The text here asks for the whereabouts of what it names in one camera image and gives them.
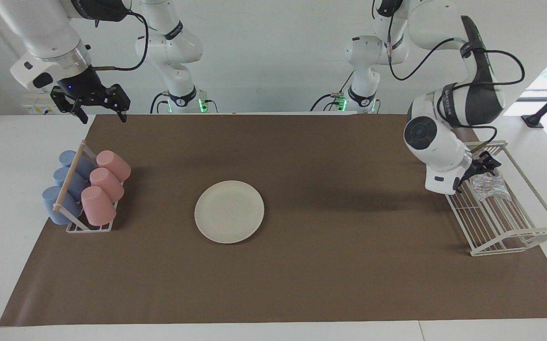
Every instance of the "crinkled plastic wrap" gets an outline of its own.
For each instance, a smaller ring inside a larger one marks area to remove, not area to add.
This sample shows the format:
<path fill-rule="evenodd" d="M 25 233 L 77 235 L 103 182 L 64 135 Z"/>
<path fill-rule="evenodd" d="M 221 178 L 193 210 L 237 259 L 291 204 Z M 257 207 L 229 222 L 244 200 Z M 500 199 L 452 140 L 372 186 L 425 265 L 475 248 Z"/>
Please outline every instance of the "crinkled plastic wrap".
<path fill-rule="evenodd" d="M 471 184 L 479 201 L 492 197 L 512 201 L 505 179 L 500 172 L 496 176 L 490 174 L 475 175 L 471 178 Z"/>

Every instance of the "dish rack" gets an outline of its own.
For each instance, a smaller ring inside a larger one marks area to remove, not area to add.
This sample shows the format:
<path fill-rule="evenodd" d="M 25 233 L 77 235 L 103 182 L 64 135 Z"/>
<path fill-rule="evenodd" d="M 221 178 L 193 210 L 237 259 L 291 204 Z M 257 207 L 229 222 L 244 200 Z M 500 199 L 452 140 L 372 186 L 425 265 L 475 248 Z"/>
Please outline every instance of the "dish rack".
<path fill-rule="evenodd" d="M 466 143 L 470 148 L 480 144 Z M 504 153 L 547 212 L 547 203 L 507 150 L 506 141 L 492 142 L 484 151 L 494 156 Z M 547 227 L 535 226 L 509 184 L 505 184 L 512 201 L 496 197 L 480 201 L 470 180 L 459 187 L 460 192 L 446 196 L 474 257 L 522 252 L 547 241 Z"/>
<path fill-rule="evenodd" d="M 84 209 L 81 210 L 79 218 L 76 218 L 74 215 L 70 213 L 70 211 L 68 211 L 68 209 L 66 209 L 63 206 L 63 200 L 64 200 L 66 192 L 68 191 L 68 188 L 70 187 L 72 176 L 74 175 L 74 172 L 76 171 L 76 168 L 78 167 L 78 163 L 83 155 L 85 155 L 90 160 L 90 162 L 92 162 L 94 165 L 97 164 L 97 156 L 86 145 L 86 140 L 83 140 L 78 147 L 78 151 L 76 151 L 76 155 L 74 157 L 74 160 L 72 161 L 72 164 L 70 165 L 70 172 L 68 172 L 68 175 L 65 177 L 65 181 L 63 182 L 63 186 L 61 186 L 61 190 L 59 192 L 59 196 L 57 197 L 57 201 L 53 205 L 53 211 L 60 212 L 61 214 L 66 216 L 68 219 L 70 219 L 71 223 L 69 223 L 68 226 L 66 227 L 67 233 L 109 232 L 112 230 L 114 221 L 103 226 L 92 226 L 80 220 L 80 218 L 83 218 Z M 118 201 L 114 203 L 114 208 L 116 210 L 118 209 Z"/>

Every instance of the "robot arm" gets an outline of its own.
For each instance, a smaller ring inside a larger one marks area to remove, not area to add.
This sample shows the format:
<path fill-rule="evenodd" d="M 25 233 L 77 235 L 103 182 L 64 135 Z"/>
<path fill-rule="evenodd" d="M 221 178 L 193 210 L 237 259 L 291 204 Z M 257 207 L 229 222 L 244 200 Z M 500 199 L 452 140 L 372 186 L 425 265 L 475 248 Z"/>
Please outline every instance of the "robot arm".
<path fill-rule="evenodd" d="M 408 149 L 427 164 L 425 187 L 453 195 L 462 182 L 476 174 L 493 172 L 500 166 L 488 153 L 475 160 L 451 128 L 483 125 L 494 121 L 504 107 L 477 27 L 461 17 L 449 0 L 412 0 L 408 9 L 408 31 L 416 45 L 429 50 L 452 39 L 442 49 L 458 50 L 468 70 L 468 79 L 448 84 L 418 97 L 408 111 L 404 130 Z"/>
<path fill-rule="evenodd" d="M 452 0 L 376 0 L 374 9 L 376 36 L 354 38 L 346 49 L 347 60 L 355 69 L 355 78 L 346 93 L 347 108 L 370 111 L 380 80 L 373 67 L 389 67 L 406 59 L 406 27 L 420 48 L 459 51 L 468 79 L 415 99 L 404 130 L 408 149 L 427 164 L 425 187 L 453 195 L 463 181 L 500 166 L 487 153 L 475 160 L 451 131 L 491 123 L 504 107 L 504 96 L 495 85 L 479 31 L 469 17 L 458 13 Z"/>
<path fill-rule="evenodd" d="M 83 123 L 88 117 L 81 106 L 103 106 L 125 122 L 130 99 L 119 84 L 108 88 L 101 84 L 87 47 L 70 26 L 68 12 L 87 19 L 120 21 L 129 10 L 120 0 L 61 1 L 0 0 L 0 15 L 27 49 L 11 67 L 12 75 L 29 90 L 56 83 L 51 97 L 59 110 L 78 116 Z"/>
<path fill-rule="evenodd" d="M 345 58 L 353 66 L 353 81 L 344 97 L 347 99 L 347 110 L 359 113 L 372 111 L 377 88 L 381 75 L 375 71 L 376 65 L 389 65 L 388 46 L 393 56 L 392 63 L 403 63 L 408 57 L 409 45 L 404 41 L 404 29 L 406 28 L 408 6 L 401 0 L 376 0 L 375 9 L 377 17 L 373 25 L 374 36 L 354 37 L 345 46 Z M 387 39 L 391 16 L 391 42 Z"/>
<path fill-rule="evenodd" d="M 191 73 L 182 64 L 194 63 L 202 57 L 202 43 L 187 30 L 176 14 L 172 0 L 141 0 L 150 32 L 146 63 L 160 71 L 168 89 L 169 106 L 175 113 L 203 112 L 200 89 Z M 143 54 L 144 41 L 136 44 Z"/>

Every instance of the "brown paper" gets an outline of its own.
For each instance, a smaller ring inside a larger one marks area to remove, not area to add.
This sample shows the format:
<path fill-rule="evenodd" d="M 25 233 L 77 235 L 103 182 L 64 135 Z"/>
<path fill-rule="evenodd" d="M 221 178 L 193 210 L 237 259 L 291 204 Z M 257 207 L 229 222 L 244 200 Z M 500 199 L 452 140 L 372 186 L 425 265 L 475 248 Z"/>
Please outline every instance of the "brown paper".
<path fill-rule="evenodd" d="M 470 257 L 405 147 L 404 116 L 96 118 L 94 151 L 131 166 L 111 233 L 47 222 L 0 326 L 547 317 L 540 248 Z M 196 201 L 239 180 L 265 219 L 202 236 Z"/>

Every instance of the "black cable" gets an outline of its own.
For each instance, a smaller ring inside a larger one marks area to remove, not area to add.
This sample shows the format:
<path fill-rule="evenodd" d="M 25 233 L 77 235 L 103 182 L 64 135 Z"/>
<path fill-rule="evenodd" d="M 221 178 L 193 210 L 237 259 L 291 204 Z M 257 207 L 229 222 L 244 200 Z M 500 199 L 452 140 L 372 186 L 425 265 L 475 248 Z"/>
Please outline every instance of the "black cable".
<path fill-rule="evenodd" d="M 416 69 L 414 69 L 412 72 L 410 72 L 410 74 L 408 74 L 408 76 L 406 77 L 399 77 L 395 74 L 395 71 L 393 69 L 393 65 L 392 65 L 392 58 L 389 57 L 389 70 L 391 71 L 391 74 L 393 75 L 393 77 L 396 79 L 396 80 L 399 80 L 399 81 L 405 81 L 407 80 L 408 78 L 414 76 L 414 74 L 419 71 L 419 69 L 425 64 L 425 62 L 429 59 L 429 57 L 431 57 L 431 55 L 433 54 L 433 52 L 435 52 L 436 50 L 438 50 L 438 48 L 442 47 L 442 45 L 446 44 L 446 43 L 449 43 L 450 41 L 454 41 L 455 39 L 454 38 L 448 38 L 444 41 L 442 41 L 441 43 L 439 43 L 438 45 L 436 45 L 433 50 L 429 51 L 429 53 L 427 54 L 427 56 L 425 58 L 423 58 L 423 60 L 419 63 L 419 65 L 416 67 Z"/>
<path fill-rule="evenodd" d="M 161 104 L 168 104 L 168 101 L 160 101 L 160 102 L 158 102 L 158 105 L 156 106 L 156 114 L 159 114 L 159 106 L 160 106 Z"/>
<path fill-rule="evenodd" d="M 215 110 L 217 112 L 219 112 L 219 106 L 217 106 L 217 102 L 213 101 L 212 99 L 207 99 L 206 101 L 204 101 L 205 103 L 212 103 L 212 104 L 215 104 Z"/>
<path fill-rule="evenodd" d="M 139 20 L 145 26 L 145 48 L 143 49 L 143 56 L 141 57 L 141 61 L 139 62 L 139 64 L 133 67 L 98 66 L 93 67 L 94 71 L 134 71 L 137 70 L 145 62 L 145 58 L 147 58 L 148 56 L 148 47 L 150 45 L 150 26 L 148 26 L 148 21 L 145 19 L 145 17 L 140 15 L 139 13 L 135 13 L 129 9 L 128 14 L 137 18 L 137 20 Z"/>
<path fill-rule="evenodd" d="M 491 138 L 489 138 L 486 142 L 478 145 L 474 149 L 470 150 L 469 153 L 476 153 L 480 149 L 486 147 L 486 145 L 489 145 L 492 141 L 494 141 L 494 139 L 498 135 L 499 130 L 496 129 L 496 127 L 494 127 L 494 126 L 464 126 L 464 125 L 461 125 L 461 124 L 453 125 L 452 123 L 449 122 L 449 120 L 446 118 L 446 116 L 442 115 L 442 111 L 440 110 L 440 104 L 441 103 L 442 103 L 442 96 L 440 96 L 440 98 L 438 99 L 438 104 L 436 105 L 436 108 L 438 110 L 438 115 L 440 115 L 440 117 L 442 117 L 442 119 L 444 119 L 444 121 L 449 123 L 449 125 L 458 126 L 458 127 L 467 128 L 467 129 L 492 129 L 492 130 L 494 130 L 494 134 L 492 134 Z"/>
<path fill-rule="evenodd" d="M 156 97 L 154 97 L 154 100 L 152 101 L 152 106 L 150 107 L 150 114 L 154 114 L 154 106 L 156 105 L 156 101 L 161 97 L 164 96 L 164 93 L 161 92 Z"/>
<path fill-rule="evenodd" d="M 345 86 L 349 83 L 349 80 L 351 79 L 351 76 L 353 76 L 354 73 L 355 71 L 351 71 L 351 73 L 349 74 L 349 77 L 347 77 L 347 80 L 345 81 L 345 84 L 343 84 L 343 86 L 341 87 L 341 90 L 339 90 L 340 93 L 343 93 Z"/>
<path fill-rule="evenodd" d="M 375 18 L 375 2 L 377 0 L 372 0 L 372 11 L 371 11 L 371 15 L 372 15 L 372 19 L 373 20 L 377 20 L 377 18 Z"/>
<path fill-rule="evenodd" d="M 388 29 L 388 46 L 391 45 L 392 41 L 391 41 L 391 29 L 393 27 L 393 18 L 395 17 L 395 9 L 397 7 L 397 0 L 395 0 L 395 2 L 393 3 L 393 13 L 391 15 L 391 20 L 389 21 L 389 29 Z M 375 8 L 375 4 L 373 2 L 372 4 L 372 10 L 374 11 L 374 8 Z M 419 65 L 416 67 L 416 69 L 414 69 L 412 72 L 410 72 L 410 74 L 408 74 L 408 76 L 406 77 L 399 77 L 395 74 L 395 71 L 393 69 L 393 58 L 392 56 L 389 56 L 388 59 L 389 59 L 389 70 L 391 71 L 391 74 L 393 75 L 393 77 L 396 79 L 396 80 L 399 80 L 399 81 L 405 81 L 405 80 L 408 80 L 408 78 L 414 76 L 414 74 L 419 71 L 419 69 L 423 66 L 423 64 L 425 64 L 425 62 L 429 59 L 429 57 L 431 57 L 431 55 L 433 54 L 433 52 L 435 52 L 436 50 L 438 50 L 438 48 L 442 47 L 442 45 L 446 44 L 446 43 L 449 43 L 451 41 L 454 41 L 455 39 L 453 37 L 451 38 L 448 38 L 444 41 L 442 41 L 441 43 L 439 43 L 438 45 L 436 45 L 431 51 L 429 51 L 429 53 L 427 54 L 427 56 L 425 58 L 423 58 L 423 60 L 419 63 Z"/>
<path fill-rule="evenodd" d="M 521 82 L 523 82 L 523 80 L 526 78 L 526 69 L 524 68 L 524 65 L 523 65 L 522 62 L 518 59 L 518 57 L 514 56 L 513 54 L 510 54 L 510 53 L 507 52 L 507 51 L 501 51 L 501 50 L 480 50 L 480 51 L 481 51 L 481 52 L 485 52 L 485 53 L 487 53 L 487 54 L 504 54 L 505 56 L 509 56 L 509 57 L 512 58 L 512 59 L 518 64 L 518 66 L 520 67 L 520 72 L 522 73 L 522 76 L 520 77 L 520 79 L 518 79 L 518 80 L 516 80 L 516 81 L 511 81 L 511 82 L 471 82 L 471 83 L 461 84 L 461 85 L 459 85 L 459 86 L 453 87 L 453 91 L 454 91 L 454 90 L 461 89 L 461 88 L 463 88 L 463 87 L 472 86 L 472 85 L 475 85 L 475 86 L 480 86 L 480 85 L 509 86 L 509 85 L 514 85 L 514 84 L 521 83 Z"/>
<path fill-rule="evenodd" d="M 319 99 L 317 99 L 317 101 L 315 101 L 315 103 L 313 103 L 313 106 L 312 106 L 312 108 L 310 109 L 310 112 L 312 112 L 312 111 L 315 109 L 315 107 L 318 105 L 318 103 L 320 103 L 320 102 L 323 101 L 324 99 L 327 99 L 328 97 L 332 97 L 332 94 L 329 93 L 329 94 L 324 95 L 324 96 L 320 97 Z"/>
<path fill-rule="evenodd" d="M 331 102 L 331 103 L 328 103 L 326 104 L 326 106 L 324 107 L 324 110 L 323 111 L 330 111 L 332 110 L 332 107 L 336 104 L 336 102 Z"/>

